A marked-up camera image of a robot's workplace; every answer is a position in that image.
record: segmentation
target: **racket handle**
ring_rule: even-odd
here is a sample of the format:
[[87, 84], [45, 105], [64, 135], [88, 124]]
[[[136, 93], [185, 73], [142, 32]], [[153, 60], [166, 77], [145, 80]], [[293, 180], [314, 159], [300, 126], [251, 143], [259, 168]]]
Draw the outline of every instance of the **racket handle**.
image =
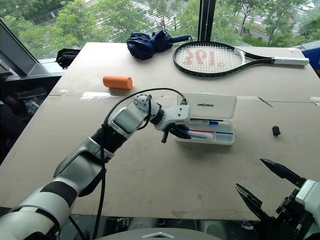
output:
[[179, 36], [172, 36], [171, 37], [172, 40], [170, 42], [171, 43], [178, 43], [178, 42], [188, 41], [189, 38], [191, 38], [191, 36], [187, 35], [187, 34], [179, 35]]
[[296, 65], [296, 66], [306, 66], [309, 63], [309, 58], [303, 57], [272, 57], [274, 60], [273, 64], [282, 64], [282, 65]]

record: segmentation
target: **orange foam cylinder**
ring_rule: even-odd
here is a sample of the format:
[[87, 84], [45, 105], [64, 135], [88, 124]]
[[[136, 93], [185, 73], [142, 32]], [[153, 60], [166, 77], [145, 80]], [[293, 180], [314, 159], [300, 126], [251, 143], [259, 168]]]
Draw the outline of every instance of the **orange foam cylinder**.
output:
[[113, 89], [132, 89], [132, 78], [129, 76], [103, 76], [103, 84], [107, 88]]

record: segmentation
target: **umbrella handle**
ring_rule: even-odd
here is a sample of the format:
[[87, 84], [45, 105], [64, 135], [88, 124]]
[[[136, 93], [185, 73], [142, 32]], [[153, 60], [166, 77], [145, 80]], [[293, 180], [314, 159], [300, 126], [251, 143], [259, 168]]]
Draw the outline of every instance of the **umbrella handle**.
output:
[[179, 35], [179, 36], [172, 36], [172, 39], [170, 39], [171, 43], [178, 43], [178, 42], [183, 42], [183, 41], [188, 41], [189, 38], [191, 38], [190, 35]]

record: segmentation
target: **unitree logo text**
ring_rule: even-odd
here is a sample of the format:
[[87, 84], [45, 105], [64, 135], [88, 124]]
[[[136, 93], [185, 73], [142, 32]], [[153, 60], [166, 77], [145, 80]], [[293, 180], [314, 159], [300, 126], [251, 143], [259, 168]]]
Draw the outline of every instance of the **unitree logo text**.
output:
[[215, 105], [214, 104], [206, 104], [206, 103], [198, 103], [199, 107], [211, 107], [213, 108]]

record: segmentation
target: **white grip tape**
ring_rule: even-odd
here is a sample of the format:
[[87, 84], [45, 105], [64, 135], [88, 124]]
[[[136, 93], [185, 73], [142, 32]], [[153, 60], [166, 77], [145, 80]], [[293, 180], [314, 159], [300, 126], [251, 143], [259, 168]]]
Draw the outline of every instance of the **white grip tape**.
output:
[[283, 64], [283, 65], [297, 65], [297, 66], [306, 66], [309, 63], [309, 58], [303, 57], [272, 57], [274, 64]]

